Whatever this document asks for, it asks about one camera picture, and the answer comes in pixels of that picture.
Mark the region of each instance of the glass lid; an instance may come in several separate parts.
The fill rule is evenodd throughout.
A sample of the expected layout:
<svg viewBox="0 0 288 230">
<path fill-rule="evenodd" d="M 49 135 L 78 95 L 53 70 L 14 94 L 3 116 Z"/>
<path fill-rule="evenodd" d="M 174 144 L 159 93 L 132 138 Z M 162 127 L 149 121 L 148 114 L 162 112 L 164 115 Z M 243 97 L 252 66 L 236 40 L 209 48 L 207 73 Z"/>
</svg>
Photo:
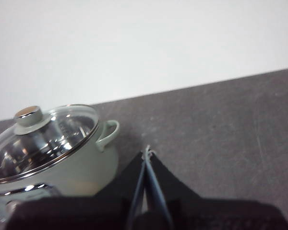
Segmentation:
<svg viewBox="0 0 288 230">
<path fill-rule="evenodd" d="M 67 105 L 42 114 L 31 106 L 15 115 L 16 124 L 0 134 L 0 183 L 35 173 L 64 158 L 96 130 L 97 112 Z"/>
</svg>

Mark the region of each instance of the black object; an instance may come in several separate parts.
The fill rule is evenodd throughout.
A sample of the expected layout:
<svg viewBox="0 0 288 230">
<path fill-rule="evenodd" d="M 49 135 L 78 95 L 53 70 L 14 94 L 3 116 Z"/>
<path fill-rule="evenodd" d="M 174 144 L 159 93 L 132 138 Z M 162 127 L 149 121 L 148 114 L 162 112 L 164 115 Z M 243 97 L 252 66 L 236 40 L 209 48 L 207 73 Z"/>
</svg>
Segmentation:
<svg viewBox="0 0 288 230">
<path fill-rule="evenodd" d="M 140 152 L 119 177 L 93 197 L 42 198 L 21 204 L 6 229 L 170 229 L 158 200 L 153 198 L 151 174 Z M 272 205 L 246 200 L 204 199 L 180 182 L 153 154 L 149 159 L 166 209 L 176 230 L 288 230 L 288 223 Z M 147 187 L 148 212 L 131 217 L 136 190 Z"/>
</svg>

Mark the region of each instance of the dark gray surface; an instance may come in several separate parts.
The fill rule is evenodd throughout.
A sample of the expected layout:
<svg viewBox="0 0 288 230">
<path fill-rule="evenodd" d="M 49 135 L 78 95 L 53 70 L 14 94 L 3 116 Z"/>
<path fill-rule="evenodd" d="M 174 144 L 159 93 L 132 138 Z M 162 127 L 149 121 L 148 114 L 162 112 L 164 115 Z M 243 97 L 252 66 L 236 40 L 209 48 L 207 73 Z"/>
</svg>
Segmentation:
<svg viewBox="0 0 288 230">
<path fill-rule="evenodd" d="M 151 144 L 199 195 L 271 203 L 288 219 L 288 70 L 95 108 L 121 123 L 120 170 Z"/>
</svg>

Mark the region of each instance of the white wall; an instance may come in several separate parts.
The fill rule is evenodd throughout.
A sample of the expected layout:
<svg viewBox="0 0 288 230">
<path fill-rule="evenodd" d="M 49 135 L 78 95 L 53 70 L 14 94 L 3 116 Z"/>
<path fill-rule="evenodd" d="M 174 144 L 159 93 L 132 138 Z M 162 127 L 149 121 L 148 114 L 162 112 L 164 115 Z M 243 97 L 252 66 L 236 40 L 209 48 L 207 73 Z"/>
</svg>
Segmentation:
<svg viewBox="0 0 288 230">
<path fill-rule="evenodd" d="M 288 0 L 0 0 L 0 120 L 284 68 Z"/>
</svg>

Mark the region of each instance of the pot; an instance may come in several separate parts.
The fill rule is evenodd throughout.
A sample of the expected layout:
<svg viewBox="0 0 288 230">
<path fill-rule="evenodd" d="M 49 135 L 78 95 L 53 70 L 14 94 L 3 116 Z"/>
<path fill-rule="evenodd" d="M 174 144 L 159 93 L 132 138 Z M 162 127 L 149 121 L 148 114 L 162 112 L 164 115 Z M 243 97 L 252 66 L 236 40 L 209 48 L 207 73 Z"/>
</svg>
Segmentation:
<svg viewBox="0 0 288 230">
<path fill-rule="evenodd" d="M 115 120 L 101 122 L 88 105 L 67 105 L 42 114 L 19 111 L 0 134 L 0 221 L 24 200 L 45 196 L 91 196 L 115 176 L 118 154 L 111 144 Z"/>
</svg>

